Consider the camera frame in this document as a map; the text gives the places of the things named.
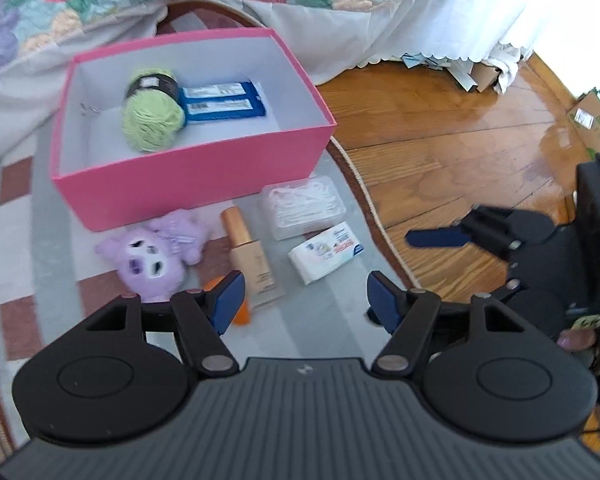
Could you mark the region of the right hand painted nails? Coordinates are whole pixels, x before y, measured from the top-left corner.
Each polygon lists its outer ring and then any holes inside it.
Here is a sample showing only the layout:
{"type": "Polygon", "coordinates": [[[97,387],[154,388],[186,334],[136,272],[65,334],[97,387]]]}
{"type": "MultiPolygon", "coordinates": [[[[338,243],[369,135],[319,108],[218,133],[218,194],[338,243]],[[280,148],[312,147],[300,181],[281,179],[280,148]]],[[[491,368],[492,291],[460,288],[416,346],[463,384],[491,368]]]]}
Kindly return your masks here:
{"type": "Polygon", "coordinates": [[[572,353],[585,367],[593,363],[595,343],[596,333],[592,328],[563,330],[557,338],[558,346],[572,353]]]}

